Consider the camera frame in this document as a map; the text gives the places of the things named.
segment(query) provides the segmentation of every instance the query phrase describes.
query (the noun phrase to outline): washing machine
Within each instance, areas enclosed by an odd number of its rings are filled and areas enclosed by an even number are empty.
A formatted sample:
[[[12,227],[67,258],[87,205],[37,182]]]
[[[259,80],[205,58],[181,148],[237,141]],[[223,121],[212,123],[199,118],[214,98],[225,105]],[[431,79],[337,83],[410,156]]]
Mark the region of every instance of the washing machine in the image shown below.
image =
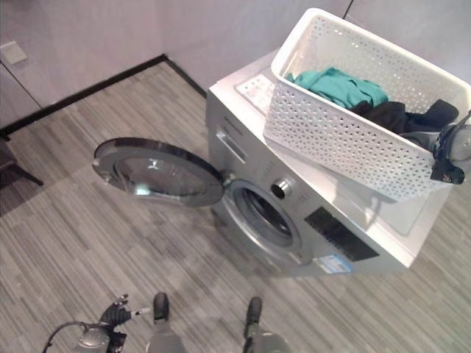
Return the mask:
[[[312,165],[263,136],[275,52],[208,91],[209,160],[163,141],[116,138],[95,151],[109,187],[211,206],[224,236],[279,276],[390,272],[419,254],[450,188],[404,202]]]

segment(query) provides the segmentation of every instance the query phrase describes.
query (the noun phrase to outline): white wall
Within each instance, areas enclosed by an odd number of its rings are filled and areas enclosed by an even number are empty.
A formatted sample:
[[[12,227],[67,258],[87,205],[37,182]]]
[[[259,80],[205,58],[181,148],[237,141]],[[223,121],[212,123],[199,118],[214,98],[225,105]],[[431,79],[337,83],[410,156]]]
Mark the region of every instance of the white wall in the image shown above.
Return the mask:
[[[0,44],[28,60],[9,65],[42,107],[164,52],[158,0],[1,0]]]
[[[176,0],[161,11],[167,55],[202,88],[280,46],[309,7],[343,16],[349,0]]]
[[[7,69],[0,65],[0,127],[39,109],[39,105],[28,96]]]
[[[354,0],[346,19],[471,83],[471,0]]]

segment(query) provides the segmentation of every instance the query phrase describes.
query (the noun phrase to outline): white laundry basket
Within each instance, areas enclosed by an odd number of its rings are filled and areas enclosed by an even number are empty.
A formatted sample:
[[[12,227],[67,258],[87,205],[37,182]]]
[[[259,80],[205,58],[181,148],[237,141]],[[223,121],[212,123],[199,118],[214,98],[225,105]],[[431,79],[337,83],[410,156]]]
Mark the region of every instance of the white laundry basket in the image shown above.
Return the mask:
[[[437,99],[454,105],[458,119],[471,109],[465,82],[358,26],[309,9],[272,62],[277,83],[265,137],[396,201],[446,186],[430,179],[429,151],[285,79],[331,66],[377,83],[410,113],[425,113]]]

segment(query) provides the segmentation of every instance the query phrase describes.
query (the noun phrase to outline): wood-look floor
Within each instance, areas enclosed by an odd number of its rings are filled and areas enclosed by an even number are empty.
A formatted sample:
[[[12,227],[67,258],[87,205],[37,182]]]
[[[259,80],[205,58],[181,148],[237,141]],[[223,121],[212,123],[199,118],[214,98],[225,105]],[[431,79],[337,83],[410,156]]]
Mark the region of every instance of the wood-look floor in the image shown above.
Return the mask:
[[[207,156],[205,101],[160,64],[11,136],[42,188],[0,190],[0,352],[40,352],[64,321],[93,321],[120,293],[132,307],[159,290],[189,352],[241,352],[249,299],[293,352],[471,352],[471,184],[452,192],[411,269],[273,279],[241,271],[244,258],[209,208],[152,209],[108,187],[91,168],[103,140],[140,136]],[[150,317],[122,327],[143,352]],[[65,329],[50,352],[67,352]]]

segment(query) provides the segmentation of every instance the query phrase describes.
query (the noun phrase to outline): open washer door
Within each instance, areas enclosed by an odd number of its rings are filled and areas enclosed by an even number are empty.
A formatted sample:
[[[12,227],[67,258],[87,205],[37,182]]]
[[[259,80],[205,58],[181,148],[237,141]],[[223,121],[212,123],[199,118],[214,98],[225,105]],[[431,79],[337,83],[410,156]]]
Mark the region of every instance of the open washer door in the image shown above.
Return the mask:
[[[145,138],[115,138],[95,151],[93,169],[130,195],[189,207],[215,204],[224,194],[222,175],[179,147]]]

